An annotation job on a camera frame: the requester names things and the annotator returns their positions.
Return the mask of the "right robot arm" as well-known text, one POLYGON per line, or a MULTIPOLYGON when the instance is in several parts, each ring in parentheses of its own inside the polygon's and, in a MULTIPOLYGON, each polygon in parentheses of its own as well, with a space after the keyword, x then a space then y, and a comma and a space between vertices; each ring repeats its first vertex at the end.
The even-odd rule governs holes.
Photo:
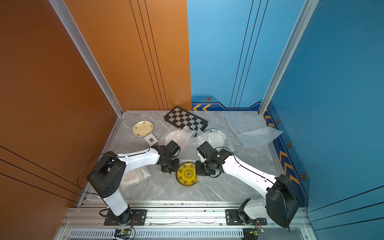
POLYGON ((290 224, 301 207, 298 191, 289 177, 284 174, 276 177, 262 172, 241 161, 225 147, 213 148, 208 142, 197 147, 200 160, 196 173, 209 176, 218 171, 237 178, 256 190, 264 199, 243 201, 238 208, 239 222, 254 225, 258 218, 269 217, 283 228, 290 224))

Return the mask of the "bubble wrap sheet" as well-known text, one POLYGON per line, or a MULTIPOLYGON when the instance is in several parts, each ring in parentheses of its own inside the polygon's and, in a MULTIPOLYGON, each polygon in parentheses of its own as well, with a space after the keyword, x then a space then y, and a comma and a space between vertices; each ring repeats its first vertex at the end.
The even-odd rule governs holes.
POLYGON ((246 148, 265 146, 278 138, 283 131, 267 126, 265 119, 258 113, 225 113, 231 130, 246 148))

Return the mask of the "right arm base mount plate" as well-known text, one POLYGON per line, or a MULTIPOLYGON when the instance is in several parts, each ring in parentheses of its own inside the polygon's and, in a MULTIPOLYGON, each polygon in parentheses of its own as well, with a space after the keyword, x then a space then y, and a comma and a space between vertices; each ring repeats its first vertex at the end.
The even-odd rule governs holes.
POLYGON ((268 224, 266 218, 256 218, 253 220, 238 209, 227 209, 225 210, 225 214, 228 226, 250 226, 255 224, 258 224, 258 226, 266 226, 268 224))

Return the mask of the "yellow black patterned plate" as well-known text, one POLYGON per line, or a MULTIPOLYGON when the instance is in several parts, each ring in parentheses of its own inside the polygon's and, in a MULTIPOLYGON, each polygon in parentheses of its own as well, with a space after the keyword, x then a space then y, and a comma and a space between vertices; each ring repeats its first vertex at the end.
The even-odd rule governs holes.
POLYGON ((176 179, 183 186, 195 185, 198 182, 195 163, 182 163, 176 171, 176 179))

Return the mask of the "cream yellow dinner plate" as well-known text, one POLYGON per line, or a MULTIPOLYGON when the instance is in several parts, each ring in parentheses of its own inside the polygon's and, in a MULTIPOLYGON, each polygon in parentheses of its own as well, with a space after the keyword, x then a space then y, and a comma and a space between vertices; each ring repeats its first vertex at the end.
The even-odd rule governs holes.
POLYGON ((154 125, 150 121, 138 122, 133 126, 133 129, 132 129, 133 134, 136 137, 145 137, 151 134, 153 130, 154 130, 154 125))

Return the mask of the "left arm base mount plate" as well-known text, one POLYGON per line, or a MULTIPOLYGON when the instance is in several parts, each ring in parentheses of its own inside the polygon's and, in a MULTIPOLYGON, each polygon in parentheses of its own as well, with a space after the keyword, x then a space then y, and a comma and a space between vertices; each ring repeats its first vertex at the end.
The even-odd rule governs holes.
POLYGON ((144 226, 147 218, 148 211, 142 210, 131 210, 127 209, 120 216, 115 216, 114 213, 109 210, 105 217, 105 226, 144 226))

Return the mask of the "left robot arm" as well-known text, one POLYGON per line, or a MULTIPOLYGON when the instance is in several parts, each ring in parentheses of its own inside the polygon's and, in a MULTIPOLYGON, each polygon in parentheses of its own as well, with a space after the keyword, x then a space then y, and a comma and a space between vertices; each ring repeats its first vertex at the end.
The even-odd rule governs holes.
POLYGON ((134 214, 119 189, 123 176, 149 165, 159 165, 163 172, 171 174, 178 167, 180 150, 177 143, 170 141, 166 146, 154 145, 129 154, 115 154, 112 151, 103 154, 88 173, 87 180, 109 208, 105 218, 122 226, 132 226, 134 214))

